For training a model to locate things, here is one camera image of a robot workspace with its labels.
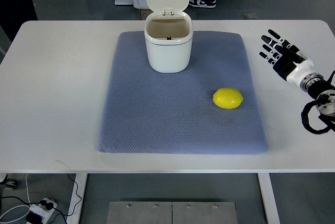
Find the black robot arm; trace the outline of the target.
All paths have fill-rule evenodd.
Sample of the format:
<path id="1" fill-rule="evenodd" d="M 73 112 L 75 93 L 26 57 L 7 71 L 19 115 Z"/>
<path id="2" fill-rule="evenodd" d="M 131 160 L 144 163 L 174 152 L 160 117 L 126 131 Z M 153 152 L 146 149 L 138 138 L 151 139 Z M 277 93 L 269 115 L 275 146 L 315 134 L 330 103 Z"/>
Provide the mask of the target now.
<path id="1" fill-rule="evenodd" d="M 331 84 L 333 77 L 334 71 L 327 80 L 320 73 L 311 72 L 300 82 L 300 88 L 314 99 L 304 106 L 301 121 L 304 128 L 315 135 L 334 131 L 334 85 Z M 309 124 L 308 115 L 313 107 L 319 111 L 318 118 L 326 125 L 325 128 L 317 130 Z"/>

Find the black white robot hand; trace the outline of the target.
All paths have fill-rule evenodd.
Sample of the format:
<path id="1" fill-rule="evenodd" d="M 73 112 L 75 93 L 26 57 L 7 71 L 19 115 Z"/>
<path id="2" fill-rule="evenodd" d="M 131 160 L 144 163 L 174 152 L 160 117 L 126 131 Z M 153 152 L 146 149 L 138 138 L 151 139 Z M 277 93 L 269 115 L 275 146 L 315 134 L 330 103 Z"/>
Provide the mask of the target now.
<path id="1" fill-rule="evenodd" d="M 294 44 L 274 30 L 269 29 L 268 33 L 269 36 L 261 36 L 264 42 L 262 48 L 265 52 L 261 51 L 259 55 L 272 66 L 282 79 L 291 81 L 293 75 L 304 70 L 311 61 Z"/>

